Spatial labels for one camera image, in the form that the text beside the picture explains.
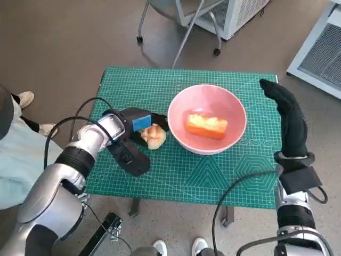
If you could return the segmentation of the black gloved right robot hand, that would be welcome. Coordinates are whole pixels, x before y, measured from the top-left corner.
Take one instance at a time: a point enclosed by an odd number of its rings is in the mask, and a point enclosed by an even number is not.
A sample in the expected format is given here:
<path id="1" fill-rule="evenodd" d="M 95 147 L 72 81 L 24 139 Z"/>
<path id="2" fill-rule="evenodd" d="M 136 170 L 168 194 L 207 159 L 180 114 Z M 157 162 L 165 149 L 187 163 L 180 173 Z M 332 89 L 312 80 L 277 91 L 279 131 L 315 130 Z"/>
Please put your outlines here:
<path id="1" fill-rule="evenodd" d="M 277 104 L 281 117 L 281 152 L 284 157 L 307 155 L 307 124 L 295 96 L 285 87 L 266 79 L 259 80 L 264 95 Z"/>

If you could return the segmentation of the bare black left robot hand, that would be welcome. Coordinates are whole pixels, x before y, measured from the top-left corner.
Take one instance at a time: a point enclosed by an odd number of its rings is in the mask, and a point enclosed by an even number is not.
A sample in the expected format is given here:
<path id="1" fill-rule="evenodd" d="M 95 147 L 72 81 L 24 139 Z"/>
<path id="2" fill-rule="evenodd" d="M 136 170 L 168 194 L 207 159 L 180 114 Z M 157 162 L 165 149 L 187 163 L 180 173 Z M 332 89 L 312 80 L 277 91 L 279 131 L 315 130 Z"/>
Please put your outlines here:
<path id="1" fill-rule="evenodd" d="M 140 130 L 149 128 L 152 124 L 157 124 L 165 132 L 169 131 L 167 117 L 162 114 L 130 107 L 121 110 L 120 116 L 125 127 L 125 133 L 121 138 L 130 139 L 132 142 L 145 148 L 147 147 L 147 142 L 141 137 Z"/>

